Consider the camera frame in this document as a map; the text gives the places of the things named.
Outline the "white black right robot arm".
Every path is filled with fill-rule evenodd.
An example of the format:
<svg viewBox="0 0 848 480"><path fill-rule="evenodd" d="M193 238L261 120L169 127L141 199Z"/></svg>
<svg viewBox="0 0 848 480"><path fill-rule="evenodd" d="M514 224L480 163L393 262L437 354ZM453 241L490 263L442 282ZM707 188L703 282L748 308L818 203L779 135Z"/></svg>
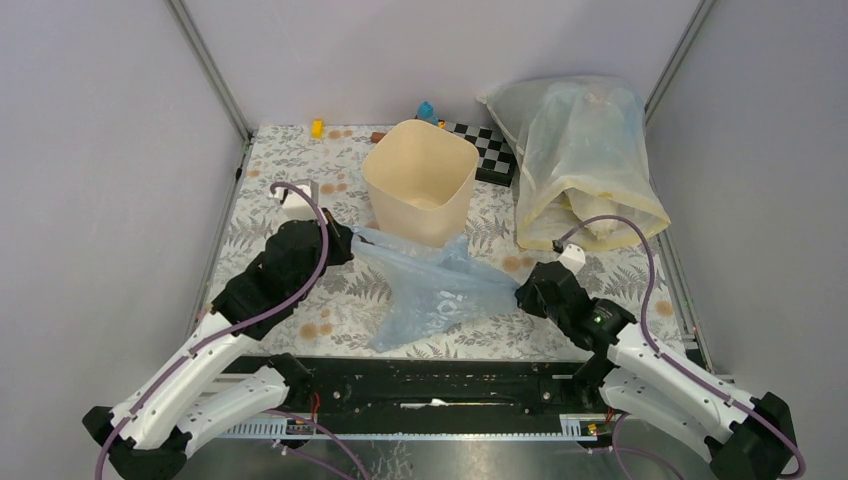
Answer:
<svg viewBox="0 0 848 480"><path fill-rule="evenodd" d="M548 318L592 356L576 375L575 402L632 414L688 446L718 479L786 479L797 449L787 403L757 398L645 335L625 308L592 298L558 261L539 263L518 307Z"/></svg>

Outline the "blue toy figure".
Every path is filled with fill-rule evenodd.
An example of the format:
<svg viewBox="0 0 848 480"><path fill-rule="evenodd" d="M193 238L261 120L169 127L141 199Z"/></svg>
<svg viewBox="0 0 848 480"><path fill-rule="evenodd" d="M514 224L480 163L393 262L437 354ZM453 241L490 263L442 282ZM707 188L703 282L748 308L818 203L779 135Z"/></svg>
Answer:
<svg viewBox="0 0 848 480"><path fill-rule="evenodd" d="M418 106L415 118L431 125L441 125L441 120L436 116L434 107L428 101L424 101Z"/></svg>

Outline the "white crumpled bag inside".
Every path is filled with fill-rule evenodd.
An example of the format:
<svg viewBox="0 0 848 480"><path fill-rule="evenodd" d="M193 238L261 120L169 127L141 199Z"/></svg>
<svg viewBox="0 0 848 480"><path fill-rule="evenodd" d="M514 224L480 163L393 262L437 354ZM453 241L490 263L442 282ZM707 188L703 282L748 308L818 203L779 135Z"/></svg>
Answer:
<svg viewBox="0 0 848 480"><path fill-rule="evenodd" d="M577 189L569 189L567 197L573 213L586 221L604 215L618 215L619 204L607 198L593 196ZM616 219L601 219L587 225L588 230L598 240L605 240L619 228Z"/></svg>

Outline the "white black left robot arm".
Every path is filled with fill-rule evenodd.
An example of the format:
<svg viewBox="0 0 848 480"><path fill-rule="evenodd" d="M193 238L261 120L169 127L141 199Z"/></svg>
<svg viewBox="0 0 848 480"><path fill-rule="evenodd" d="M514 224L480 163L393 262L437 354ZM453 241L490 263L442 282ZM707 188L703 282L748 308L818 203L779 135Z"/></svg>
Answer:
<svg viewBox="0 0 848 480"><path fill-rule="evenodd" d="M201 394L290 317L327 268L352 260L353 236L328 210L283 223L150 380L123 402L86 413L82 423L101 448L96 478L110 464L124 479L172 479L208 442L256 414L317 407L312 375L290 353L222 392Z"/></svg>

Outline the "blue plastic trash bag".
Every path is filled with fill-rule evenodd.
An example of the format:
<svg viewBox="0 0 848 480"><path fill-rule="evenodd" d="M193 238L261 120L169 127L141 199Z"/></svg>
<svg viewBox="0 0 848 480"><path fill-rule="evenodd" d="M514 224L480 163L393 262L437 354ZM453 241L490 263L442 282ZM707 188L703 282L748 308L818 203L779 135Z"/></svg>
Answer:
<svg viewBox="0 0 848 480"><path fill-rule="evenodd" d="M464 234L442 247L430 247L356 227L351 247L354 258L378 271L391 292L388 312L370 342L378 352L422 340L463 321L517 310L518 283L473 258Z"/></svg>

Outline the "black white checkerboard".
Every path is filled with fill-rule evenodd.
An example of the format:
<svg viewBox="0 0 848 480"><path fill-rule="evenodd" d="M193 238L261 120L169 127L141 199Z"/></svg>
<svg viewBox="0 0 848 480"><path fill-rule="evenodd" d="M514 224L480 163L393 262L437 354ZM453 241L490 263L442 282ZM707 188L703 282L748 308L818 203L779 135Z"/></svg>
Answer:
<svg viewBox="0 0 848 480"><path fill-rule="evenodd" d="M469 143L478 151L475 178L478 181L510 187L517 168L516 157L498 128L443 122L443 128Z"/></svg>

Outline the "beige plastic trash bin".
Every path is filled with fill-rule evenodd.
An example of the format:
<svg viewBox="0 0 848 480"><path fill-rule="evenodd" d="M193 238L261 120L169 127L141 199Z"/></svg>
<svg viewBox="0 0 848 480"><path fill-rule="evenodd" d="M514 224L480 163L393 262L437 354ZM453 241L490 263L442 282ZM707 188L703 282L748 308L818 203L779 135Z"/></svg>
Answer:
<svg viewBox="0 0 848 480"><path fill-rule="evenodd" d="M379 229L445 245L465 229L478 160L473 144L430 123L395 125L362 164Z"/></svg>

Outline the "yellow toy block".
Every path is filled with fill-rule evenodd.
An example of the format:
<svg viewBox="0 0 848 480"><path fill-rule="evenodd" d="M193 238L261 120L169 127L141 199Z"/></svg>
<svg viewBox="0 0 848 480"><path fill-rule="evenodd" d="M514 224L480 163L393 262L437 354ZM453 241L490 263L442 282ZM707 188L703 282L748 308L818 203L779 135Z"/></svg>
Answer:
<svg viewBox="0 0 848 480"><path fill-rule="evenodd" d="M324 136L324 122L322 119L315 119L311 126L311 137L313 139L322 139Z"/></svg>

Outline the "large translucent yellow bag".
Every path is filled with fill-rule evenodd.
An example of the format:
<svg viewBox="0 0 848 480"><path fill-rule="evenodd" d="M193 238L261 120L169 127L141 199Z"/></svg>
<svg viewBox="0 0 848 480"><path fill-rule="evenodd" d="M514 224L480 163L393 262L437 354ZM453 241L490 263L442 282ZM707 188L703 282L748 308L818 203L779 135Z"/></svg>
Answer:
<svg viewBox="0 0 848 480"><path fill-rule="evenodd" d="M645 104L627 81L580 75L522 81L478 96L518 163L516 242L546 250L569 230L589 251L639 244L671 224L650 183ZM619 204L618 215L581 221L566 192L577 189ZM616 219L598 240L587 225Z"/></svg>

